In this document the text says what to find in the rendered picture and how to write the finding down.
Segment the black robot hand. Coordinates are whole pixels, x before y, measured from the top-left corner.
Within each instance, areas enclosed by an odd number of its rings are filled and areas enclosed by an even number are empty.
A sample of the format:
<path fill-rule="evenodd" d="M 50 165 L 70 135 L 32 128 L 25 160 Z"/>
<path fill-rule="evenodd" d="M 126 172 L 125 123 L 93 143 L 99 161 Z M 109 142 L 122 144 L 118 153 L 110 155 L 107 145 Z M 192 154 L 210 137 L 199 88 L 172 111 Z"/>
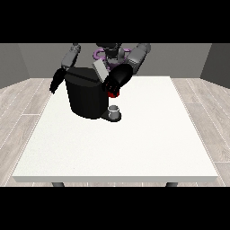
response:
<path fill-rule="evenodd" d="M 133 68 L 130 64 L 120 64 L 114 67 L 102 83 L 102 89 L 116 93 L 126 84 L 133 75 Z"/>
<path fill-rule="evenodd" d="M 66 75 L 66 70 L 63 67 L 59 68 L 56 71 L 49 87 L 49 90 L 52 93 L 55 93 L 59 85 L 64 81 L 65 75 Z"/>

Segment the pale grey machine lid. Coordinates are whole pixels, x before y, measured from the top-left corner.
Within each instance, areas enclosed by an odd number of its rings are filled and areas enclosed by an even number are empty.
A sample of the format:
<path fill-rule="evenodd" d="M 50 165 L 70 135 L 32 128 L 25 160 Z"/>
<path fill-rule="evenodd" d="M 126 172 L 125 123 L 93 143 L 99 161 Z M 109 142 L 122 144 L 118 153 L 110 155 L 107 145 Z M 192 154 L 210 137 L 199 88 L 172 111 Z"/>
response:
<path fill-rule="evenodd" d="M 109 72 L 107 71 L 104 63 L 101 59 L 98 59 L 93 62 L 93 69 L 95 70 L 96 74 L 98 75 L 100 81 L 103 83 L 108 76 Z"/>

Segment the black coffee machine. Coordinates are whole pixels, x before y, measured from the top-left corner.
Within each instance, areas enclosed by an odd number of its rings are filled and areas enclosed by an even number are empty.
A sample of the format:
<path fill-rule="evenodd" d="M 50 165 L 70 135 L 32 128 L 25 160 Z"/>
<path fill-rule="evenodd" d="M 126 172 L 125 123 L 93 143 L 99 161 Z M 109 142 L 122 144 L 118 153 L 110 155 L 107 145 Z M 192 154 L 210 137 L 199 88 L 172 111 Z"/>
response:
<path fill-rule="evenodd" d="M 65 75 L 66 90 L 73 113 L 85 119 L 121 120 L 109 117 L 109 96 L 93 68 L 70 67 Z"/>

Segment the small grey cup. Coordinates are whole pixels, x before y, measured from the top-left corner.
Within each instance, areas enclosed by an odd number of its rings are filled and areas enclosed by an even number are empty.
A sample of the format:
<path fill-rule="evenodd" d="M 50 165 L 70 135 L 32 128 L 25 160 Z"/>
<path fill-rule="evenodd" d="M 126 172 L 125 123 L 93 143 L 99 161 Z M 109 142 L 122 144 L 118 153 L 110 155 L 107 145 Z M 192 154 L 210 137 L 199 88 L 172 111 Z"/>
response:
<path fill-rule="evenodd" d="M 111 105 L 108 111 L 111 119 L 117 119 L 119 117 L 119 107 L 117 105 Z"/>

